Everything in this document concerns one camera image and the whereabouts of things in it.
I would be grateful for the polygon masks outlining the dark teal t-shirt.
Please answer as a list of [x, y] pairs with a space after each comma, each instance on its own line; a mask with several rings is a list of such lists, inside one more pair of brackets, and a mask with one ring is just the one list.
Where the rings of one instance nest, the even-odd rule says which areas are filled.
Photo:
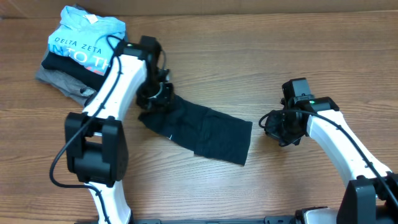
[[245, 165], [252, 122], [175, 96], [169, 109], [141, 113], [139, 121], [198, 156]]

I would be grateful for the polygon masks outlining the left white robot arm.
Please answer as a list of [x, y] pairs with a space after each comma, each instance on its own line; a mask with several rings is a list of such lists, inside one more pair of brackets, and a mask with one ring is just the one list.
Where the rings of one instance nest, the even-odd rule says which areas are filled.
[[120, 42], [107, 80], [82, 113], [65, 120], [67, 167], [79, 188], [90, 191], [98, 223], [134, 223], [122, 179], [128, 149], [123, 120], [135, 101], [146, 112], [165, 111], [174, 97], [168, 70], [157, 66], [161, 45], [156, 40]]

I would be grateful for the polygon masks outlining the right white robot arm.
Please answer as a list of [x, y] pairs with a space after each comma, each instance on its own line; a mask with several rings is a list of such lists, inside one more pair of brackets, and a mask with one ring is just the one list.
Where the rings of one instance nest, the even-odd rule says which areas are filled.
[[279, 146], [313, 139], [337, 169], [345, 194], [337, 210], [297, 210], [292, 223], [397, 223], [397, 174], [373, 156], [330, 97], [296, 96], [259, 120]]

